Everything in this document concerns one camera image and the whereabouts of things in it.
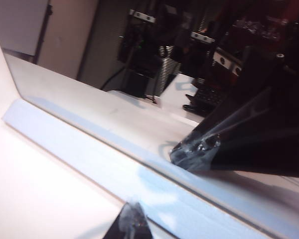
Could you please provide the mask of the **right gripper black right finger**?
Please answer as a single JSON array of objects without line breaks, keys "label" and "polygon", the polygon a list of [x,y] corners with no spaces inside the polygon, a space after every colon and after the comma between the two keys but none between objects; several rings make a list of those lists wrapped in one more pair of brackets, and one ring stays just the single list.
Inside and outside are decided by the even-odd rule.
[{"label": "right gripper black right finger", "polygon": [[141,207],[140,203],[134,205],[134,229],[135,239],[151,239],[152,233],[148,224],[147,217]]}]

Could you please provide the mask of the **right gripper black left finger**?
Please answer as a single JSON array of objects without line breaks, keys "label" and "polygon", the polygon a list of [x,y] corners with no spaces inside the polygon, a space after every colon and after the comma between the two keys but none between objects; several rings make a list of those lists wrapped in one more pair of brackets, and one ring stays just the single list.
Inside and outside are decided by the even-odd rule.
[{"label": "right gripper black left finger", "polygon": [[136,210],[131,203],[125,203],[109,228],[110,239],[133,239],[135,236]]}]

